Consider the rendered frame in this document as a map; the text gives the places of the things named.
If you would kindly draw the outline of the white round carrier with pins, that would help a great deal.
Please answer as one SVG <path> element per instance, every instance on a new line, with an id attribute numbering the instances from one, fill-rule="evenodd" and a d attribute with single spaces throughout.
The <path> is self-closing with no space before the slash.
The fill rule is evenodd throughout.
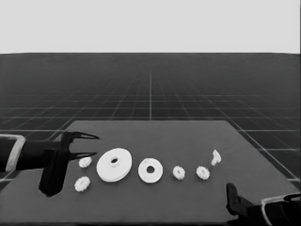
<path id="1" fill-rule="evenodd" d="M 145 158 L 138 167 L 140 179 L 147 184 L 157 183 L 163 176 L 163 166 L 155 158 Z"/>

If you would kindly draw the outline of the small white toothed gear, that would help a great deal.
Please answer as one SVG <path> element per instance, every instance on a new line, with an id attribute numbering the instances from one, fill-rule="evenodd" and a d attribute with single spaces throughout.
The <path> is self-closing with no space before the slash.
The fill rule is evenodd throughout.
<path id="1" fill-rule="evenodd" d="M 84 169 L 87 168 L 92 162 L 91 157 L 84 157 L 79 160 L 79 167 Z"/>
<path id="2" fill-rule="evenodd" d="M 196 174 L 197 174 L 198 178 L 200 178 L 201 180 L 208 180 L 210 177 L 209 170 L 202 166 L 197 167 Z"/>
<path id="3" fill-rule="evenodd" d="M 74 189 L 77 192 L 85 191 L 90 185 L 90 179 L 87 176 L 80 177 L 74 184 Z"/>
<path id="4" fill-rule="evenodd" d="M 181 166 L 175 166 L 172 173 L 173 176 L 179 181 L 185 177 L 185 170 Z"/>

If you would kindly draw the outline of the large thick white disc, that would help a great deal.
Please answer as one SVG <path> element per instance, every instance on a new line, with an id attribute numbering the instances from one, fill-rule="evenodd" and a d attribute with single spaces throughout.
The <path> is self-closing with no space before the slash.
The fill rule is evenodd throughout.
<path id="1" fill-rule="evenodd" d="M 96 171 L 99 177 L 108 183 L 123 179 L 131 170 L 133 158 L 123 148 L 115 148 L 105 152 L 97 162 Z"/>

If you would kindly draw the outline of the small white T-shaped piece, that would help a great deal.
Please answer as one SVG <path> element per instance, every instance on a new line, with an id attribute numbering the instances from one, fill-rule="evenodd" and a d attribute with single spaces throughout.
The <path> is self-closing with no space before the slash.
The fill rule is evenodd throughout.
<path id="1" fill-rule="evenodd" d="M 219 154 L 219 152 L 217 150 L 213 151 L 213 159 L 211 161 L 211 165 L 215 166 L 216 164 L 221 162 L 221 155 Z"/>

